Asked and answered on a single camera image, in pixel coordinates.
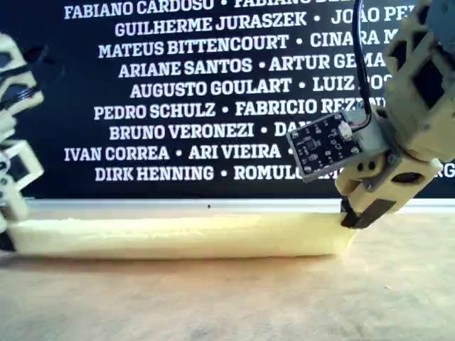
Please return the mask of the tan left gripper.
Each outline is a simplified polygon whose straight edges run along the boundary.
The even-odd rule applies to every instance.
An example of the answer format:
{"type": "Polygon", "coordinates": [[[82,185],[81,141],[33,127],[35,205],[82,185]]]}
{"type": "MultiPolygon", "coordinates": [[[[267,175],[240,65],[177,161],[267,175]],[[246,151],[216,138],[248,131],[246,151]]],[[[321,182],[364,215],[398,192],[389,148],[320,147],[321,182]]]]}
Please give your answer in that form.
{"type": "Polygon", "coordinates": [[[12,229],[28,215],[22,190],[43,175],[29,142],[13,138],[15,128],[11,115],[1,116],[1,251],[17,251],[12,229]]]}

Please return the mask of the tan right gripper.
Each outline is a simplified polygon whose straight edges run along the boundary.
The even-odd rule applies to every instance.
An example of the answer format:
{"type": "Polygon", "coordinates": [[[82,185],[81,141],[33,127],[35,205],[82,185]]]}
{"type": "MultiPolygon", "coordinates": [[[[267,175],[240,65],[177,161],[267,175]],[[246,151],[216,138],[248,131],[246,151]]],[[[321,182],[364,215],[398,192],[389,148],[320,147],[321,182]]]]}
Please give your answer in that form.
{"type": "Polygon", "coordinates": [[[346,166],[336,189],[347,228],[367,228],[400,210],[437,175],[435,158],[454,159],[454,7],[414,7],[390,41],[385,62],[395,138],[416,158],[434,159],[397,158],[383,172],[384,156],[346,166]]]}

